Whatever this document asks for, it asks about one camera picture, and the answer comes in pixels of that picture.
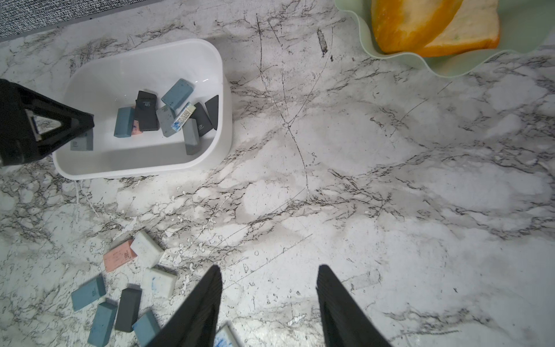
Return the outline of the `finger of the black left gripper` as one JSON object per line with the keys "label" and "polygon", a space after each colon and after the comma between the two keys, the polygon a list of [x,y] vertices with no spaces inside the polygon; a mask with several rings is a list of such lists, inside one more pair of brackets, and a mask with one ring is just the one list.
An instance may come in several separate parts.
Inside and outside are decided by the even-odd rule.
{"label": "finger of the black left gripper", "polygon": [[1,80],[2,166],[41,160],[93,128],[92,114]]}

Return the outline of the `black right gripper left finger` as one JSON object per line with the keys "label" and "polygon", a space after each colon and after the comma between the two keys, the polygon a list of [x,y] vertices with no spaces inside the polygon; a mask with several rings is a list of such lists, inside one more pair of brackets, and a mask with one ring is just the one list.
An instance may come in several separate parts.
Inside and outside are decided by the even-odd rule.
{"label": "black right gripper left finger", "polygon": [[221,269],[213,265],[149,346],[213,346],[221,305]]}

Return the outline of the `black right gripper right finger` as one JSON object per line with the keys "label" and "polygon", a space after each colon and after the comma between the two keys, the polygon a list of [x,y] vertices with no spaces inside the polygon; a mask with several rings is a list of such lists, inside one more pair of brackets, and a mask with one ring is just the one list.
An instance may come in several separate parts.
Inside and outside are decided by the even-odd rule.
{"label": "black right gripper right finger", "polygon": [[319,266],[317,294],[326,346],[389,346],[328,265]]}

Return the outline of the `grey eraser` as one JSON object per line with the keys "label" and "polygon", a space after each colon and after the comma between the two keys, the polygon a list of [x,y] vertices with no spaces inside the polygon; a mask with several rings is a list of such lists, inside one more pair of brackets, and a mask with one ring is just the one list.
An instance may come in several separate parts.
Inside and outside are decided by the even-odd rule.
{"label": "grey eraser", "polygon": [[156,111],[156,116],[158,118],[160,128],[162,129],[163,136],[173,136],[176,133],[176,131],[172,128],[176,118],[175,113],[168,106],[163,106]]}
{"label": "grey eraser", "polygon": [[189,118],[183,125],[182,132],[184,135],[186,154],[188,156],[193,156],[198,153],[201,148],[197,121],[193,118]]}
{"label": "grey eraser", "polygon": [[75,137],[70,143],[71,151],[93,151],[94,136],[93,129]]}

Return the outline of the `teal eraser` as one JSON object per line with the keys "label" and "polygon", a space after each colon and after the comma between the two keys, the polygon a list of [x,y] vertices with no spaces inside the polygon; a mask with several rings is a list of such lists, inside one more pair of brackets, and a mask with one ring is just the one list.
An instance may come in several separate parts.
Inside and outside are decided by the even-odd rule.
{"label": "teal eraser", "polygon": [[120,108],[117,113],[114,137],[131,137],[134,126],[134,109],[132,107]]}
{"label": "teal eraser", "polygon": [[184,79],[179,79],[161,98],[172,111],[178,111],[194,92],[194,86]]}
{"label": "teal eraser", "polygon": [[72,292],[72,309],[76,312],[106,295],[106,286],[102,275],[95,276]]}
{"label": "teal eraser", "polygon": [[117,306],[109,302],[100,303],[88,336],[88,343],[95,347],[108,345],[116,319]]}
{"label": "teal eraser", "polygon": [[148,310],[132,325],[132,329],[139,346],[146,347],[160,332],[160,325],[153,311]]}

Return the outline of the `pink eraser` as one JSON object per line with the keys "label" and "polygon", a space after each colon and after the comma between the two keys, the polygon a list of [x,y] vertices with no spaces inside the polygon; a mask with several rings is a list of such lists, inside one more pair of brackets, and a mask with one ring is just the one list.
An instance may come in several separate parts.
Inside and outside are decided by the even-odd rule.
{"label": "pink eraser", "polygon": [[138,135],[138,134],[142,134],[143,132],[140,130],[140,124],[137,120],[134,120],[133,126],[132,126],[132,136],[134,135]]}
{"label": "pink eraser", "polygon": [[137,254],[131,248],[132,240],[125,241],[113,248],[103,256],[103,263],[106,272],[110,273],[117,268],[133,261]]}

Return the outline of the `black eraser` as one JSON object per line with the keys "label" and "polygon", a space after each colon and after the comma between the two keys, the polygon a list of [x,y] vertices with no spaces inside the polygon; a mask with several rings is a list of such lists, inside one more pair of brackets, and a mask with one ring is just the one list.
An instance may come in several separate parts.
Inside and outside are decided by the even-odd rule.
{"label": "black eraser", "polygon": [[215,95],[210,100],[205,102],[205,108],[208,113],[208,118],[214,130],[218,129],[218,112],[219,112],[219,96]]}
{"label": "black eraser", "polygon": [[136,288],[126,288],[121,292],[119,307],[114,328],[116,331],[131,333],[132,326],[136,323],[142,290]]}
{"label": "black eraser", "polygon": [[209,131],[213,130],[210,117],[201,102],[195,104],[195,111],[191,115],[191,119],[196,121],[199,137],[203,137],[209,133]]}
{"label": "black eraser", "polygon": [[140,124],[142,132],[158,131],[160,125],[156,116],[157,95],[146,91],[137,94],[134,118]]}

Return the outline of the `blue white eraser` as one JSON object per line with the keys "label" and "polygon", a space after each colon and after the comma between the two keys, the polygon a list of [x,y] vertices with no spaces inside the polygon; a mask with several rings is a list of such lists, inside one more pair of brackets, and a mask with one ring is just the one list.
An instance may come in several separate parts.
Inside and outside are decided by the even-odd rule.
{"label": "blue white eraser", "polygon": [[191,115],[195,112],[196,106],[191,104],[190,102],[186,102],[184,107],[179,111],[175,120],[173,121],[171,128],[175,132],[178,132],[187,122],[187,120],[191,117]]}
{"label": "blue white eraser", "polygon": [[214,347],[240,347],[228,325],[224,325],[215,334]]}

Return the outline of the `blue white wrapped eraser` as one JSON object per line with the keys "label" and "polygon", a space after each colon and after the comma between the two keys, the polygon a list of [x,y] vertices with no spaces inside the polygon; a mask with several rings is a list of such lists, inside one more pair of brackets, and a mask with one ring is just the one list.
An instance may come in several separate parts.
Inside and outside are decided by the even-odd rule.
{"label": "blue white wrapped eraser", "polygon": [[240,347],[228,325],[224,325],[215,334],[214,347]]}

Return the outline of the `white eraser middle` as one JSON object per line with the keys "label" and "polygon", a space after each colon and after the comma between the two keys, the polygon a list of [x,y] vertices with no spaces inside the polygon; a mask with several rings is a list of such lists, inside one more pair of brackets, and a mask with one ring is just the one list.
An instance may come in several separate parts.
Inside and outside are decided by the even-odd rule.
{"label": "white eraser middle", "polygon": [[153,296],[171,298],[177,276],[157,268],[146,269],[143,273],[142,287]]}

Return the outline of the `white eraser upper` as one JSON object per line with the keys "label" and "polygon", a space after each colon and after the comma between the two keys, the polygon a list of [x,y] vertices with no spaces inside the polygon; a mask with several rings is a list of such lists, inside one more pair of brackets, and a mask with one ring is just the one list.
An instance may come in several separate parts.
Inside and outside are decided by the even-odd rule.
{"label": "white eraser upper", "polygon": [[163,256],[163,249],[144,231],[134,235],[130,245],[141,266],[155,267]]}

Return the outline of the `white storage box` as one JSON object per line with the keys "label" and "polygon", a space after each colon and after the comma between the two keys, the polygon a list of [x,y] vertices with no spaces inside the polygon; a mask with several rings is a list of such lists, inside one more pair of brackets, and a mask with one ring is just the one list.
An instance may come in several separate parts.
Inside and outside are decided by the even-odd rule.
{"label": "white storage box", "polygon": [[89,62],[63,102],[93,115],[88,138],[53,154],[73,180],[208,170],[228,155],[231,88],[212,43],[188,39]]}

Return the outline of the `bread pieces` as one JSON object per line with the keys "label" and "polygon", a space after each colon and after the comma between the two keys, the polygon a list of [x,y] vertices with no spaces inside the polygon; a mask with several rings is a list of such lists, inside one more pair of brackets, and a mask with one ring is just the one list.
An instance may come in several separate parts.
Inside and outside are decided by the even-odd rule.
{"label": "bread pieces", "polygon": [[495,49],[501,36],[498,1],[373,1],[371,27],[384,53],[422,57]]}

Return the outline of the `green scalloped plate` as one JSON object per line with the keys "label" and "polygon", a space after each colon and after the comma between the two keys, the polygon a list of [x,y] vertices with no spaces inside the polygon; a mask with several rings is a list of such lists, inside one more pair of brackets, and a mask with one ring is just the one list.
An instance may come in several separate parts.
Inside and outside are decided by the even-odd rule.
{"label": "green scalloped plate", "polygon": [[364,51],[438,77],[459,77],[501,53],[529,53],[554,27],[553,1],[336,1]]}

